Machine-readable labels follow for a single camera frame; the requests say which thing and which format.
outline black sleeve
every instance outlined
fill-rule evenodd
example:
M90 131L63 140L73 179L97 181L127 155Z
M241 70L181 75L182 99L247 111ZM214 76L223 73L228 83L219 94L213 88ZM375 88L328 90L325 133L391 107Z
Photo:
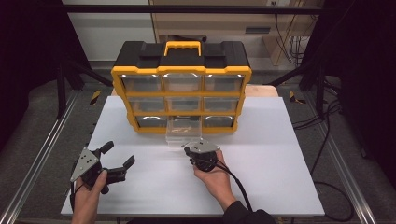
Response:
M263 210L250 212L241 202L231 204L223 215L224 224L276 224L274 218Z

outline clear plastic container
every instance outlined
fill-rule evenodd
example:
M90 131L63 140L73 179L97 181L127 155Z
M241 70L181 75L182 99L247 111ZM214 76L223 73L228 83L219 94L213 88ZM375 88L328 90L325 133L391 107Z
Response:
M141 128L164 128L167 125L166 116L136 116L134 118Z
M158 75L121 75L127 91L161 91L161 78Z
M163 97L128 97L134 112L162 112L165 111Z
M238 97L204 97L204 111L234 112Z
M205 91L241 91L243 75L205 75Z
M233 127L234 116L204 116L203 124L206 128Z
M200 97L166 97L169 111L199 111L201 109Z
M169 73L163 75L166 91L199 91L201 89L201 75L194 73Z
M166 126L166 142L170 148L180 148L202 137L199 116L171 116Z

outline white tabletop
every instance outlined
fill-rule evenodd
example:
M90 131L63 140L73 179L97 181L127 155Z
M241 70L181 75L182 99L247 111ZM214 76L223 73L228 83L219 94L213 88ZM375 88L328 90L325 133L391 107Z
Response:
M324 211L280 97L247 97L235 133L207 134L221 147L231 171L245 187L254 210L273 216L323 216ZM109 96L88 149L107 141L106 168L121 167L134 155L126 181L109 185L98 214L117 217L218 217L223 211L193 175L182 149L170 149L161 134L136 133L118 96ZM245 204L232 180L233 193ZM71 215L69 200L61 212Z

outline person's left hand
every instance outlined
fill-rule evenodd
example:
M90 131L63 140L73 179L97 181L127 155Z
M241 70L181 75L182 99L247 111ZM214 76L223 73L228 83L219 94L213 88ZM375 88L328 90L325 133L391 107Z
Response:
M91 224L96 220L100 191L106 184L107 171L102 171L92 189L87 189L81 177L76 181L76 187L82 186L76 192L75 209L72 224Z

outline black curtain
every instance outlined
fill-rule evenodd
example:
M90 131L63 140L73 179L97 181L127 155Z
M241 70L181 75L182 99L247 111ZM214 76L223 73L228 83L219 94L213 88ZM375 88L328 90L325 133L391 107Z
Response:
M377 160L396 188L396 2L353 2L339 24L319 18L304 59L312 59L325 45L319 60L325 75L341 79L340 100L348 121L367 156ZM334 25L332 39L322 43ZM314 83L317 73L306 78L308 83Z
M59 64L73 60L90 68L64 11L44 11L61 0L1 1L0 4L0 150L29 105L29 91L56 79ZM77 71L67 77L81 81Z

